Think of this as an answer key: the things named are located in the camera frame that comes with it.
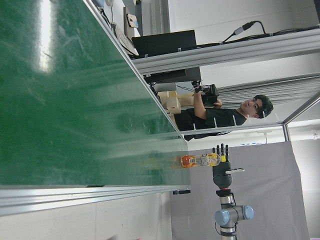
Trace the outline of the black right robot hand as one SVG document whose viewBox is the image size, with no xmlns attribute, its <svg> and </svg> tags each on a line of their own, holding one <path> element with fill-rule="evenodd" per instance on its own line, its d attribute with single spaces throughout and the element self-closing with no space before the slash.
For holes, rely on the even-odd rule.
<svg viewBox="0 0 320 240">
<path fill-rule="evenodd" d="M 229 161 L 228 145 L 224 146 L 222 143 L 217 147 L 217 153 L 220 153 L 220 163 L 212 167 L 213 182 L 220 190 L 227 189 L 232 184 L 232 173 L 244 172 L 244 168 L 231 168 Z"/>
</svg>

